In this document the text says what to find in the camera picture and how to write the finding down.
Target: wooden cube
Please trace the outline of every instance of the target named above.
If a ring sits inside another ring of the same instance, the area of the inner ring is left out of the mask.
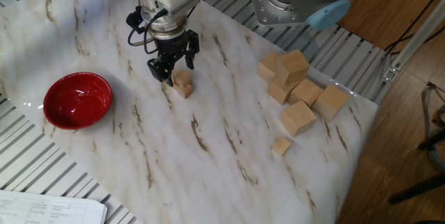
[[[266,57],[259,61],[257,74],[266,82],[269,82],[277,73],[275,65],[280,55],[276,51],[272,51]]]
[[[185,88],[192,81],[192,76],[184,70],[178,71],[173,76],[173,83],[177,84],[180,88]]]
[[[292,137],[314,126],[317,117],[304,101],[296,102],[285,109],[280,120]]]
[[[291,93],[292,89],[297,86],[298,82],[299,81],[285,86],[281,83],[280,78],[278,78],[278,76],[275,76],[269,82],[267,93],[278,103],[283,105],[289,98],[289,94]]]
[[[283,156],[283,154],[287,151],[287,149],[291,146],[291,143],[287,141],[285,137],[281,137],[278,139],[278,141],[275,143],[275,145],[272,147],[272,149],[278,153],[280,156]]]
[[[277,58],[275,70],[280,81],[289,85],[306,78],[310,66],[301,51],[295,50]]]
[[[348,101],[349,95],[334,85],[329,85],[315,101],[312,109],[325,120],[332,120]]]
[[[173,84],[173,88],[184,98],[187,99],[193,93],[193,86],[187,84],[184,88],[179,87],[177,84]]]
[[[293,105],[302,100],[306,102],[306,105],[309,108],[311,108],[322,92],[323,89],[315,85],[312,81],[304,79],[291,91],[287,103]]]

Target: chair leg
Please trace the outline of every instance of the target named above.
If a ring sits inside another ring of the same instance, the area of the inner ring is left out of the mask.
[[[413,198],[414,196],[420,195],[422,193],[428,192],[429,190],[433,190],[438,186],[442,186],[445,184],[445,172],[440,173],[427,179],[423,182],[419,182],[410,188],[407,188],[399,193],[392,195],[388,202],[392,205],[398,204],[402,201]]]
[[[420,143],[417,148],[419,148],[420,150],[427,150],[429,147],[432,147],[434,144],[440,142],[443,139],[445,139],[445,129],[431,136],[426,141]]]

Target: small wooden cube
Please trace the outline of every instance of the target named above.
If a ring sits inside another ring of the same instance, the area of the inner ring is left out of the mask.
[[[291,143],[287,141],[285,137],[281,137],[278,139],[278,141],[275,143],[275,145],[272,147],[272,149],[278,153],[280,156],[283,156],[283,154],[287,151],[287,149],[291,146]]]
[[[304,101],[296,102],[285,109],[280,120],[292,137],[311,129],[317,117]]]
[[[312,109],[325,120],[332,120],[348,101],[349,95],[334,85],[329,85],[315,101]]]
[[[257,74],[266,82],[269,82],[277,73],[275,65],[280,55],[276,51],[272,51],[266,57],[259,61]]]
[[[295,86],[297,86],[298,82],[299,81],[285,86],[281,83],[280,78],[278,78],[278,76],[275,76],[269,82],[269,86],[267,87],[267,93],[278,103],[283,105],[289,98],[289,94],[291,93],[292,89],[295,88]]]
[[[306,102],[306,105],[311,108],[318,96],[323,92],[323,89],[314,84],[314,82],[304,79],[291,91],[287,103],[290,105],[299,102],[300,100]]]
[[[173,76],[173,82],[180,88],[185,88],[192,81],[192,76],[184,70],[178,71]]]
[[[306,78],[310,66],[301,51],[295,50],[277,58],[275,70],[280,81],[289,85]]]
[[[187,84],[184,88],[179,87],[177,84],[173,84],[173,88],[184,98],[187,99],[193,93],[193,86]]]

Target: marble tabletop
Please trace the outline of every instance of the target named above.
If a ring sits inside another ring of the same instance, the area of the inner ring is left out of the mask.
[[[280,123],[286,106],[256,71],[283,51],[201,2],[188,24],[200,36],[195,92],[183,99],[152,77],[153,56],[127,44],[135,6],[23,0],[1,9],[0,93],[143,223],[334,223],[378,107],[311,69],[311,80],[350,100],[330,122],[317,116],[280,157],[272,146],[291,139]],[[102,75],[113,104],[89,128],[60,130],[42,101],[78,71]]]

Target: red ceramic bowl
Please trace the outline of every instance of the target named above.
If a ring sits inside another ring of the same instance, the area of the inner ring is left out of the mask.
[[[99,75],[69,74],[49,88],[43,100],[43,113],[58,128],[81,129],[105,115],[112,97],[110,85]]]

